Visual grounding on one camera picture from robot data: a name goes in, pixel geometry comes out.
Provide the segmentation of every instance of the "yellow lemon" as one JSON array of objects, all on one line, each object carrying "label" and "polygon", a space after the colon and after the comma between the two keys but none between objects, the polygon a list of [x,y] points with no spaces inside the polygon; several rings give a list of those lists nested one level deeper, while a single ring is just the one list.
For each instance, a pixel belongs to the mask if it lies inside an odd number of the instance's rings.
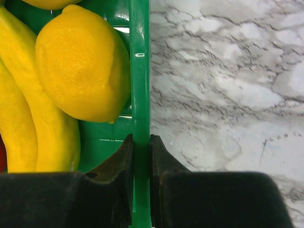
[{"label": "yellow lemon", "polygon": [[130,96],[123,41],[102,17],[77,5],[41,30],[36,65],[45,92],[76,119],[112,123]]},{"label": "yellow lemon", "polygon": [[69,4],[76,4],[82,0],[22,0],[29,5],[44,9],[44,10],[58,10]]}]

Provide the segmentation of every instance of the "white marble table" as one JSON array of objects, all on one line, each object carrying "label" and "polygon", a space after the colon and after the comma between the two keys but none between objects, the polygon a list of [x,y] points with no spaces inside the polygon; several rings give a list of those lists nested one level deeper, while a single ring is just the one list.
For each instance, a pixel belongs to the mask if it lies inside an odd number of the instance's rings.
[{"label": "white marble table", "polygon": [[304,0],[151,0],[152,133],[193,171],[261,171],[304,228]]}]

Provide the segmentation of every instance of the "yellow banana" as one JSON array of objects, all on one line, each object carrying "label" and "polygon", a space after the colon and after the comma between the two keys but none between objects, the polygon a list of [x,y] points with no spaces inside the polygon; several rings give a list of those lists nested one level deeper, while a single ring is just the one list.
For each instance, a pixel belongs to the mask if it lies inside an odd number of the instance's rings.
[{"label": "yellow banana", "polygon": [[0,133],[8,172],[34,172],[38,144],[32,115],[23,94],[0,59]]},{"label": "yellow banana", "polygon": [[78,122],[49,99],[35,66],[37,36],[0,7],[0,58],[28,102],[38,139],[37,172],[74,171],[80,157]]}]

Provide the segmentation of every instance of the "red object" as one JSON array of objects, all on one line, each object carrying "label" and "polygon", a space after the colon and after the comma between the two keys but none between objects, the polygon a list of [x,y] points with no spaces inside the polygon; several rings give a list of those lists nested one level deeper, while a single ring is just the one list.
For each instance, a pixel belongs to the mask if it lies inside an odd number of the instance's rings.
[{"label": "red object", "polygon": [[4,172],[7,166],[6,151],[4,143],[0,137],[0,172]]}]

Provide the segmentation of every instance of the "green basket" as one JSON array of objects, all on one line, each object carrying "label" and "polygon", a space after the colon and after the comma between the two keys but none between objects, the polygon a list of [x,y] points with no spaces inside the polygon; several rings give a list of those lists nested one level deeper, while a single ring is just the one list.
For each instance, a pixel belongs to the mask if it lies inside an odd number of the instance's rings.
[{"label": "green basket", "polygon": [[[134,141],[133,227],[150,228],[148,144],[150,140],[150,39],[149,0],[83,0],[80,6],[105,18],[120,34],[131,59],[132,95],[114,124],[79,121],[81,159],[87,172],[113,154],[128,134]],[[7,0],[5,7],[36,34],[61,10],[32,7],[21,0]]]}]

